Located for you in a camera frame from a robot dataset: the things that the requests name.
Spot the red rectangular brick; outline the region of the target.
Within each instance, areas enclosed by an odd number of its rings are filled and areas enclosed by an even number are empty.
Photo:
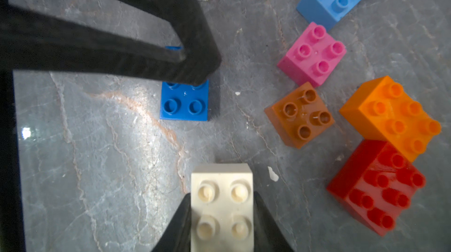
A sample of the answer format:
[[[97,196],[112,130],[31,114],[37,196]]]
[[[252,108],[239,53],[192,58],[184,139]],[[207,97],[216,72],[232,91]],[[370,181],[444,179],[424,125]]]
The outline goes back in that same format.
[[[376,234],[393,230],[425,176],[389,142],[363,140],[330,181],[327,191]]]

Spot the white rectangular brick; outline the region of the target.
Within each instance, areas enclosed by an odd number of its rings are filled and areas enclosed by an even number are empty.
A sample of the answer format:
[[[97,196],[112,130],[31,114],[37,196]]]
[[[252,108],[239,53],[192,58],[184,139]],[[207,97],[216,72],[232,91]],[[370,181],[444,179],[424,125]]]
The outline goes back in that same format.
[[[191,174],[191,251],[254,251],[253,173],[246,163],[206,164]]]

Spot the blue rectangular brick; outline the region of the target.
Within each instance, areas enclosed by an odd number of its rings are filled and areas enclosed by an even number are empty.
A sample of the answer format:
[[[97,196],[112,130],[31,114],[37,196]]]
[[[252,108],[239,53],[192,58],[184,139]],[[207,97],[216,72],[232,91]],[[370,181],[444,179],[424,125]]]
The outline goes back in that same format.
[[[208,121],[209,81],[198,86],[163,82],[160,119]]]

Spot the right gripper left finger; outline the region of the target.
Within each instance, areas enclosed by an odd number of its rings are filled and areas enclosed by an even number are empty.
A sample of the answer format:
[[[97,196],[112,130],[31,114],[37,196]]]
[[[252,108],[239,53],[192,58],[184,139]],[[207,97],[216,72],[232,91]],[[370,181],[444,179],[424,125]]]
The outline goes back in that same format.
[[[191,194],[182,199],[152,252],[189,252],[191,242]]]

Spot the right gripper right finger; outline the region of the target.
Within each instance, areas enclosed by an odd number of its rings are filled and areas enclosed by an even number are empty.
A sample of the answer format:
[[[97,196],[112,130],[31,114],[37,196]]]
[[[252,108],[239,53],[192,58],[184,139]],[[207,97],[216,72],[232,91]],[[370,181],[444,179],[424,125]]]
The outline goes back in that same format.
[[[254,251],[293,252],[263,198],[254,192]]]

